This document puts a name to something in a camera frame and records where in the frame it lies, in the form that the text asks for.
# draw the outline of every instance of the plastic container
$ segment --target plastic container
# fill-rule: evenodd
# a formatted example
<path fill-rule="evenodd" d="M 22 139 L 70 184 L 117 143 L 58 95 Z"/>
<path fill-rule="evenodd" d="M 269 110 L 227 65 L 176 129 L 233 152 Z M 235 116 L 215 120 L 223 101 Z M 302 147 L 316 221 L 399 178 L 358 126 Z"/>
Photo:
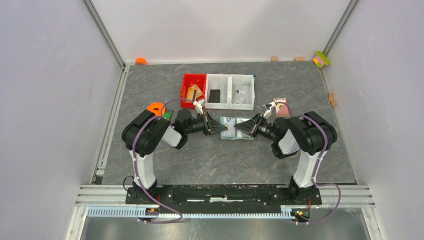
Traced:
<path fill-rule="evenodd" d="M 231 102 L 231 86 L 229 85 L 229 74 L 207 74 L 206 77 L 206 100 L 205 108 L 207 109 L 229 109 Z M 219 89 L 219 103 L 208 102 L 212 89 Z"/>
<path fill-rule="evenodd" d="M 212 89 L 220 90 L 219 103 L 208 102 Z M 243 103 L 232 103 L 236 91 L 245 91 Z M 204 99 L 206 109 L 253 110 L 255 77 L 247 74 L 207 74 Z"/>
<path fill-rule="evenodd" d="M 199 89 L 203 92 L 203 95 L 196 98 L 196 101 L 199 101 L 201 99 L 206 99 L 206 74 L 195 74 L 195 73 L 186 73 L 182 77 L 182 86 L 181 86 L 181 93 L 179 95 L 180 98 L 185 99 L 187 94 L 187 89 L 193 85 L 197 85 Z M 195 106 L 185 100 L 181 100 L 181 107 L 186 109 L 194 109 Z"/>
<path fill-rule="evenodd" d="M 231 100 L 229 101 L 228 109 L 237 109 L 237 110 L 253 110 L 255 102 L 255 77 L 253 75 L 238 75 L 231 74 Z M 236 91 L 245 91 L 246 95 L 244 97 L 243 103 L 236 104 L 233 103 L 233 95 L 236 94 Z"/>

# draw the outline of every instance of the pink object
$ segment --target pink object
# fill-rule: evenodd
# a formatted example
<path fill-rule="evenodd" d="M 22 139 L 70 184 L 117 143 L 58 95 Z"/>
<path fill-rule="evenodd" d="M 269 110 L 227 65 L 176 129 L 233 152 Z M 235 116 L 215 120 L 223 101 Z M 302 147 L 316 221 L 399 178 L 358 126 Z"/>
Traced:
<path fill-rule="evenodd" d="M 289 109 L 286 105 L 281 106 L 279 111 L 277 112 L 277 115 L 289 115 Z"/>
<path fill-rule="evenodd" d="M 324 66 L 326 63 L 321 59 L 321 57 L 320 56 L 316 56 L 315 57 L 316 58 L 316 60 L 318 60 L 318 62 L 322 65 L 322 66 Z"/>

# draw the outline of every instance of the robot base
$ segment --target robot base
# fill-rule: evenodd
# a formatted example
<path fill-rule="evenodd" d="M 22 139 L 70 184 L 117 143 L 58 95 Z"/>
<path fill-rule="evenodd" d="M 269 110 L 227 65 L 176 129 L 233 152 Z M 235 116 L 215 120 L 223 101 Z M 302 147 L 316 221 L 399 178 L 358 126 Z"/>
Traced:
<path fill-rule="evenodd" d="M 321 205 L 320 190 L 291 196 L 287 185 L 280 184 L 220 184 L 220 185 L 153 185 L 149 193 L 161 203 L 183 214 L 254 214 L 281 213 L 281 205 Z M 126 204 L 152 204 L 140 187 L 128 189 Z M 172 213 L 164 207 L 161 213 Z"/>

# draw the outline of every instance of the green block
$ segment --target green block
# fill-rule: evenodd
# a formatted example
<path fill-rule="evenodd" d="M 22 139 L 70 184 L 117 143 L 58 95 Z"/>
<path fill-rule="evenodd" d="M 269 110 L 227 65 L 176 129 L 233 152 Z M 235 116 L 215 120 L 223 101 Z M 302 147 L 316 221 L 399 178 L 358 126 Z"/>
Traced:
<path fill-rule="evenodd" d="M 172 114 L 174 113 L 174 111 L 172 111 L 172 110 L 167 110 L 164 114 L 163 114 L 163 117 L 166 119 L 166 120 L 168 120 L 168 121 L 171 121 L 171 118 L 172 118 Z"/>

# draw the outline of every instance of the orange object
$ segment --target orange object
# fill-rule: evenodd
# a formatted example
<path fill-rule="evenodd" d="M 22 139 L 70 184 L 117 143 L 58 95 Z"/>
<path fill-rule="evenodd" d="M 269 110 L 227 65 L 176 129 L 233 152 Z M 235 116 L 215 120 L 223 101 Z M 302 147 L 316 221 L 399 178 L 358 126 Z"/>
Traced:
<path fill-rule="evenodd" d="M 330 93 L 328 94 L 328 101 L 330 102 L 330 105 L 331 105 L 332 107 L 337 106 L 337 102 L 334 100 L 334 92 L 330 92 Z"/>
<path fill-rule="evenodd" d="M 164 113 L 166 111 L 166 107 L 164 107 L 164 108 L 163 107 L 164 107 L 164 105 L 161 102 L 154 102 L 147 107 L 147 110 L 154 113 L 156 116 L 162 116 L 162 115 L 164 115 Z"/>
<path fill-rule="evenodd" d="M 139 57 L 135 60 L 135 65 L 146 65 L 147 61 L 146 59 Z"/>

